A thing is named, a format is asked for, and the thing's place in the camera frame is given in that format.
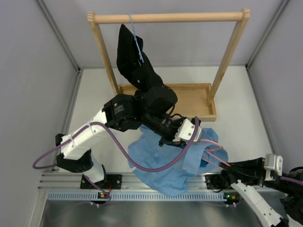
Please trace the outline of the light blue shirt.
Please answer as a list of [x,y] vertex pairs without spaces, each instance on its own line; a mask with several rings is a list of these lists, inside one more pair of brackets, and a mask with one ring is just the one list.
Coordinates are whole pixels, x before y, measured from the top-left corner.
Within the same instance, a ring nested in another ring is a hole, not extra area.
[[[179,147],[159,146],[160,136],[145,126],[140,127],[141,137],[128,147],[130,158],[145,168],[156,169],[174,160],[183,150]],[[201,139],[218,142],[218,135],[212,128],[204,128]],[[145,172],[133,165],[133,173],[147,186],[168,196],[178,196],[188,190],[188,181],[195,176],[211,172],[218,168],[219,161],[204,150],[216,148],[209,142],[191,145],[186,154],[170,168],[160,172]],[[213,154],[228,162],[228,153],[222,148]]]

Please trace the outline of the pink plastic hanger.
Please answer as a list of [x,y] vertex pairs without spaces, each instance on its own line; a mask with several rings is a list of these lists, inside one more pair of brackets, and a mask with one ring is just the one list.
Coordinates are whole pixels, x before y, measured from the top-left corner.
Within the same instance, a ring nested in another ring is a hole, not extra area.
[[223,161],[221,158],[213,154],[215,151],[218,151],[223,148],[219,143],[207,139],[200,139],[199,142],[209,142],[211,144],[216,145],[217,146],[216,148],[206,148],[204,151],[208,153],[210,156],[212,156],[213,158],[217,159],[220,163],[223,163],[225,166],[231,167],[230,164],[228,164],[227,162]]

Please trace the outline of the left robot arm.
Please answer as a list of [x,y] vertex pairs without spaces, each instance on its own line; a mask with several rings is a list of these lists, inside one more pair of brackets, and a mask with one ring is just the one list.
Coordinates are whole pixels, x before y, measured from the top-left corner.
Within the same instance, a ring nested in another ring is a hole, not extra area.
[[144,125],[161,137],[160,146],[184,146],[183,141],[175,138],[184,117],[173,120],[167,113],[174,109],[177,100],[175,92],[166,85],[137,90],[134,95],[116,95],[82,128],[62,137],[57,166],[71,173],[83,173],[98,189],[106,186],[105,168],[93,157],[91,148],[107,136],[107,131],[93,122],[121,132]]

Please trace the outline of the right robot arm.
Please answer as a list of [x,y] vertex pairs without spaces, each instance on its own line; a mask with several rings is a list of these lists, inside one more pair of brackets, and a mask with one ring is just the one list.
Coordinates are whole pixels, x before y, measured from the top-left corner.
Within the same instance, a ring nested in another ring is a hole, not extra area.
[[220,182],[240,194],[264,227],[303,224],[303,168],[283,171],[283,158],[275,154],[240,162],[223,162]]

